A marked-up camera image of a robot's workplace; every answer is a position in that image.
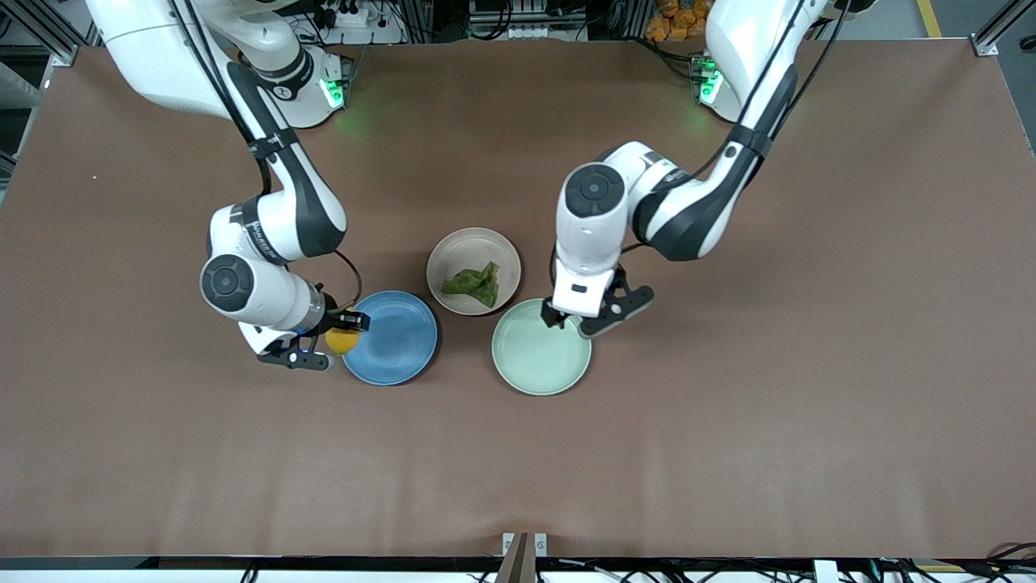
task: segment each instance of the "metal bracket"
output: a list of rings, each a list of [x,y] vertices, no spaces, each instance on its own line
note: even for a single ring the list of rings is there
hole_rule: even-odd
[[[536,540],[543,536],[543,550],[547,550],[547,535],[540,533]],[[536,583],[536,557],[539,554],[539,545],[534,536],[527,532],[515,534],[508,532],[503,534],[503,548],[507,552],[503,555],[503,562],[500,570],[496,572],[496,581],[500,583]]]
[[[1036,6],[1036,0],[1007,0],[1007,3],[1000,10],[997,10],[989,22],[971,35],[972,50],[975,51],[975,56],[999,55],[997,40],[1033,6]]]
[[[44,0],[0,0],[0,7],[54,55],[54,66],[71,66],[86,38]]]
[[[515,533],[514,532],[505,532],[503,533],[503,550],[502,550],[501,554],[503,554],[503,555],[508,554],[508,550],[511,549],[511,545],[514,542],[514,540],[515,540]],[[534,537],[533,537],[533,543],[535,544],[534,546],[536,547],[536,556],[538,556],[538,557],[545,557],[545,556],[547,556],[547,533],[546,532],[537,532],[534,535]]]
[[[995,57],[1000,54],[1000,49],[997,48],[996,42],[989,45],[979,45],[978,36],[974,32],[972,32],[968,38],[972,42],[972,51],[975,51],[976,57]]]

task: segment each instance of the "cable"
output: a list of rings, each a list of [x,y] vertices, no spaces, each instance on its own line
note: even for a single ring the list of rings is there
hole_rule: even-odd
[[[557,258],[557,245],[550,245],[550,289],[554,288],[554,281],[557,279],[557,273],[554,272],[554,259]]]
[[[256,579],[259,579],[259,565],[256,561],[252,561],[241,575],[240,583],[256,583]]]
[[[0,20],[6,21],[7,25],[3,28],[3,32],[0,32],[0,38],[3,38],[8,32],[10,32],[10,25],[13,24],[15,19],[8,17],[7,14],[0,14]]]
[[[799,3],[796,4],[795,11],[792,12],[792,18],[787,21],[787,26],[784,27],[784,32],[780,35],[780,39],[777,40],[777,45],[774,47],[774,50],[770,53],[770,58],[767,59],[766,65],[762,66],[762,70],[759,72],[759,78],[755,80],[755,85],[753,85],[752,90],[749,91],[748,98],[745,99],[745,106],[741,108],[741,113],[738,115],[738,120],[733,122],[735,125],[741,125],[741,122],[745,120],[745,114],[748,113],[748,108],[751,107],[752,105],[752,98],[755,97],[755,93],[759,90],[759,87],[762,85],[762,80],[766,79],[767,74],[770,72],[770,65],[773,64],[774,59],[777,57],[777,53],[780,52],[780,48],[784,45],[784,40],[787,38],[787,35],[792,32],[792,29],[795,28],[795,21],[796,19],[799,18],[799,12],[802,10],[802,7],[805,5],[805,3],[806,0],[799,0]],[[691,178],[693,179],[698,177],[698,175],[700,175],[701,172],[706,170],[706,168],[711,166],[713,162],[716,162],[716,159],[719,158],[720,154],[723,153],[723,150],[726,149],[726,144],[727,142],[724,140],[723,143],[721,143],[719,147],[716,148],[716,151],[713,152],[712,156],[710,156],[709,159],[707,159],[706,163],[702,164],[700,168],[698,168],[693,174],[691,174]]]
[[[631,571],[631,572],[629,572],[629,573],[626,574],[626,577],[623,577],[622,579],[620,579],[618,583],[629,583],[630,578],[633,577],[634,575],[638,575],[638,574],[639,575],[643,575],[648,579],[651,579],[654,583],[662,583],[661,581],[658,580],[658,578],[656,578],[654,575],[648,573],[646,571]]]
[[[317,35],[317,40],[319,41],[320,48],[322,49],[322,48],[326,47],[327,43],[324,42],[323,34],[320,34],[320,29],[317,28],[317,23],[313,22],[313,18],[310,17],[309,12],[304,11],[303,16],[306,17],[306,20],[310,21],[310,26],[313,27],[313,32],[315,32],[316,35]]]
[[[502,0],[502,1],[505,2],[505,4],[500,5],[500,18],[499,20],[496,21],[496,26],[493,27],[493,31],[485,36],[481,36],[468,30],[467,33],[468,36],[470,36],[471,38],[478,38],[479,40],[493,40],[495,38],[499,38],[505,32],[508,31],[508,28],[511,26],[511,17],[514,13],[514,5],[512,5],[511,0]],[[506,16],[508,19],[508,22],[506,23],[503,22],[505,10],[507,10]]]
[[[773,137],[776,137],[777,134],[780,133],[780,128],[783,127],[784,122],[787,121],[787,116],[792,114],[792,110],[795,109],[795,106],[799,105],[799,99],[802,98],[803,93],[806,92],[806,88],[809,87],[809,84],[813,82],[813,78],[816,77],[816,71],[821,69],[821,65],[824,64],[824,61],[828,58],[828,53],[831,52],[831,47],[834,46],[835,39],[838,38],[838,33],[841,32],[841,26],[844,24],[845,17],[848,14],[848,5],[851,3],[852,2],[848,0],[845,0],[845,5],[842,7],[842,13],[838,16],[838,22],[835,23],[835,29],[831,31],[831,38],[829,38],[828,43],[824,46],[824,51],[816,59],[816,62],[813,63],[813,68],[809,70],[809,75],[806,76],[806,80],[802,82],[802,87],[799,87],[799,91],[795,94],[795,97],[792,98],[792,103],[787,104],[787,108],[780,116],[780,121],[777,122],[777,127],[774,128]]]
[[[601,22],[602,20],[604,20],[605,16],[607,16],[607,14],[601,14],[601,16],[597,17],[596,19],[592,20],[592,21],[586,20],[586,17],[583,16],[583,25],[580,26],[579,30],[576,31],[576,40],[579,40],[579,35],[582,34],[582,31],[583,31],[584,28],[586,28],[587,26],[589,26],[589,25],[592,25],[592,24],[594,24],[596,22]],[[589,40],[589,31],[586,31],[586,40]]]
[[[748,108],[752,104],[752,98],[755,97],[755,93],[759,90],[759,86],[762,85],[762,80],[766,79],[767,74],[770,72],[770,66],[773,64],[774,59],[777,57],[777,53],[780,52],[781,47],[784,46],[784,40],[787,38],[787,35],[790,34],[792,29],[795,28],[795,21],[796,21],[796,19],[799,18],[799,12],[802,11],[802,7],[805,4],[806,4],[806,0],[799,0],[799,3],[796,4],[795,11],[792,12],[792,18],[788,19],[787,26],[784,27],[784,32],[781,33],[780,38],[777,40],[777,45],[774,46],[773,51],[770,53],[770,57],[767,59],[766,65],[764,65],[762,70],[759,72],[759,78],[756,79],[755,85],[752,86],[752,90],[748,93],[748,98],[745,99],[745,106],[741,109],[741,114],[738,115],[738,120],[735,121],[735,125],[740,125],[741,122],[745,119],[745,114],[748,112]],[[664,53],[664,51],[662,51],[661,49],[657,49],[656,47],[652,47],[650,43],[646,43],[646,40],[644,42],[642,42],[641,45],[645,46],[652,52],[656,52],[656,50],[657,50],[659,53]],[[662,60],[666,61],[666,59],[665,59],[665,57],[663,55],[660,54],[659,56],[662,56]],[[720,146],[718,148],[716,148],[716,151],[714,151],[713,154],[709,157],[709,159],[707,159],[706,163],[702,164],[700,168],[698,168],[697,170],[694,171],[693,174],[691,174],[691,179],[697,178],[701,174],[701,172],[703,172],[706,170],[706,168],[708,168],[714,162],[716,162],[716,159],[719,158],[719,156],[723,152],[723,150],[726,149],[726,145],[727,145],[726,141],[724,141],[723,143],[721,143]],[[632,251],[633,249],[636,249],[637,246],[638,246],[638,244],[634,244],[634,245],[631,245],[627,250],[628,251]],[[550,249],[550,287],[551,288],[554,287],[554,282],[556,281],[556,273],[554,272],[554,258],[555,257],[556,257],[556,249],[554,246],[551,246],[551,249]],[[776,578],[770,576],[769,574],[764,573],[764,575],[766,575],[767,577],[770,577],[771,579],[774,579],[776,581],[776,583],[784,583],[783,581],[777,580]],[[708,581],[713,576],[715,576],[715,573],[707,575],[698,583],[704,583],[706,581]]]
[[[648,41],[646,38],[641,38],[639,36],[624,36],[620,38],[620,40],[633,40],[634,42],[640,45],[641,47],[648,49],[649,51],[655,53],[656,55],[667,59],[672,59],[674,61],[691,62],[692,60],[691,57],[687,55],[678,55],[677,53],[670,53],[669,51],[666,51],[661,47],[659,47],[657,43],[652,43]]]
[[[393,14],[396,17],[396,21],[399,23],[399,31],[400,31],[400,35],[401,36],[402,36],[402,32],[403,32],[403,27],[406,27],[406,33],[409,35],[409,38],[407,38],[407,43],[409,43],[409,45],[414,45],[415,43],[413,41],[413,39],[419,36],[416,34],[416,32],[414,32],[415,30],[424,32],[425,34],[428,34],[429,36],[431,36],[431,35],[434,34],[433,32],[431,32],[429,30],[425,30],[425,29],[421,28],[420,26],[419,27],[411,26],[410,23],[407,22],[407,20],[403,18],[403,13],[399,10],[399,7],[396,6],[395,3],[390,2],[388,6],[392,9]]]
[[[1001,551],[1001,552],[997,553],[996,555],[990,555],[990,556],[986,557],[985,560],[987,560],[987,561],[995,561],[995,560],[1003,559],[1003,558],[1006,558],[1006,557],[1009,557],[1009,556],[1013,555],[1014,553],[1017,553],[1018,551],[1025,551],[1026,549],[1033,549],[1033,548],[1036,548],[1036,543],[1023,543],[1020,545],[1015,545],[1015,546],[1011,547],[1010,549]]]
[[[348,311],[352,307],[355,307],[356,302],[359,301],[359,297],[364,295],[364,278],[359,275],[359,269],[356,268],[356,264],[353,263],[348,257],[346,257],[345,253],[342,253],[338,249],[335,250],[335,254],[338,255],[340,259],[345,261],[345,264],[349,265],[349,268],[352,269],[352,274],[356,276],[356,294],[352,297],[352,300],[350,300],[348,303],[342,304],[341,307],[333,311],[327,311],[327,314],[332,316],[340,315]]]
[[[918,574],[920,574],[921,577],[927,579],[928,583],[942,583],[940,580],[938,580],[934,577],[928,575],[928,573],[926,571],[924,571],[923,569],[921,569],[920,566],[918,566],[917,563],[914,562],[914,559],[903,559],[902,562],[906,563],[906,566],[913,569]]]
[[[205,52],[208,54],[210,66],[205,64],[205,60],[201,56],[201,51],[198,49],[198,42],[191,34],[191,30],[186,25],[186,21],[183,20],[183,14],[180,12],[180,8],[176,4],[176,0],[169,0],[169,5],[172,7],[173,13],[176,17],[176,23],[179,26],[180,32],[182,32],[184,38],[186,38],[188,45],[191,47],[191,52],[194,53],[195,58],[198,59],[198,64],[201,66],[205,77],[208,78],[208,82],[212,86],[212,90],[215,92],[217,96],[220,97],[220,100],[223,103],[223,107],[227,110],[227,115],[230,116],[230,120],[233,121],[237,130],[244,138],[244,141],[251,143],[255,140],[255,137],[248,128],[248,125],[246,125],[244,119],[237,110],[237,106],[234,105],[233,99],[230,97],[230,92],[227,90],[227,86],[223,82],[223,77],[219,74],[215,58],[212,56],[211,48],[208,46],[208,41],[205,38],[205,32],[202,29],[201,19],[199,19],[197,12],[195,12],[194,5],[191,3],[191,0],[183,0],[183,2],[188,8],[188,12],[195,22],[195,26],[198,27],[199,38],[205,47]],[[262,192],[260,193],[260,196],[269,194],[271,187],[269,168],[262,159],[256,159],[256,164],[259,167],[259,175],[262,178]]]

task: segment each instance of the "brown table surface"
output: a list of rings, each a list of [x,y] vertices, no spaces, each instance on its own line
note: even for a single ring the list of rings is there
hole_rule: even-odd
[[[802,53],[808,68],[819,46]],[[430,298],[467,226],[548,294],[562,180],[727,125],[642,48],[376,48],[301,132],[365,290]],[[510,389],[498,316],[435,305],[419,381],[261,366],[203,302],[211,211],[259,187],[229,122],[58,70],[2,207],[0,553],[984,556],[1036,535],[1036,163],[966,40],[839,42],[717,250],[626,259],[655,305],[559,397]],[[337,259],[296,270],[340,298]]]

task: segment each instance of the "plate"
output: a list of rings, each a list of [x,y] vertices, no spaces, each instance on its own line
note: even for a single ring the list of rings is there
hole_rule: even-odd
[[[435,316],[406,291],[378,291],[356,304],[371,328],[342,360],[361,381],[385,387],[413,379],[428,367],[439,344]]]
[[[489,261],[497,265],[496,302],[492,308],[463,294],[443,294],[442,282],[461,269],[482,270]],[[507,304],[521,282],[521,259],[508,237],[482,227],[460,229],[448,234],[428,257],[428,289],[442,308],[461,316],[482,316]]]
[[[530,396],[557,395],[589,367],[592,344],[579,336],[579,317],[547,328],[543,300],[526,300],[503,315],[493,332],[493,365],[509,385]]]

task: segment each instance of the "yellow ball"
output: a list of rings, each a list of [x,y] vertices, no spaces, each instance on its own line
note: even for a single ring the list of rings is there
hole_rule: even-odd
[[[356,345],[359,344],[359,334],[358,330],[332,328],[324,334],[324,342],[327,343],[327,348],[330,349],[330,352],[342,356],[356,348]]]

